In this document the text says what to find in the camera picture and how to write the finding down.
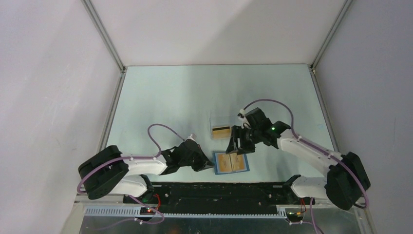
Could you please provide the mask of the blue card holder wallet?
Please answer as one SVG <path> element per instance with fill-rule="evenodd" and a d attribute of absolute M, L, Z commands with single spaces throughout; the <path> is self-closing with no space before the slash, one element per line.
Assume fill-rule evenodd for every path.
<path fill-rule="evenodd" d="M 214 152 L 212 162 L 215 165 L 214 172 L 216 175 L 227 175 L 250 171 L 246 154 L 238 155 L 233 153 L 228 155 L 225 152 Z"/>

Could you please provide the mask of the clear acrylic box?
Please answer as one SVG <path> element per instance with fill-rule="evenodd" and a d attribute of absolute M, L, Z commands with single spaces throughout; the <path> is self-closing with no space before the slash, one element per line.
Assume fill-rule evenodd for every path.
<path fill-rule="evenodd" d="M 209 118 L 209 125 L 213 140 L 229 139 L 232 126 L 239 125 L 238 114 L 212 115 Z"/>

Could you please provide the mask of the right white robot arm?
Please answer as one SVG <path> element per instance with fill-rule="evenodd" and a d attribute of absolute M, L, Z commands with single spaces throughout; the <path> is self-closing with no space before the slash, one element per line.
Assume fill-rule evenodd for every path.
<path fill-rule="evenodd" d="M 321 177 L 294 175 L 284 183 L 283 197 L 295 204 L 305 197 L 328 199 L 342 210 L 357 206 L 365 197 L 371 183 L 359 156 L 353 152 L 342 154 L 331 151 L 297 135 L 282 122 L 271 122 L 260 108 L 238 117 L 241 126 L 232 126 L 226 153 L 244 155 L 255 152 L 256 144 L 263 143 L 290 153 L 315 168 Z"/>

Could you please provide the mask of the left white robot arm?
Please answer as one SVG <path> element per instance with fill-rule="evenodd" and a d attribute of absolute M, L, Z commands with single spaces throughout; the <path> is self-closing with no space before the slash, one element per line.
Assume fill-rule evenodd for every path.
<path fill-rule="evenodd" d="M 161 150 L 158 156 L 123 154 L 116 145 L 111 145 L 78 167 L 81 178 L 79 193 L 90 200 L 109 194 L 131 195 L 142 203 L 152 201 L 154 189 L 149 175 L 164 176 L 189 167 L 200 172 L 214 167 L 193 137 L 188 137 L 179 146 Z"/>

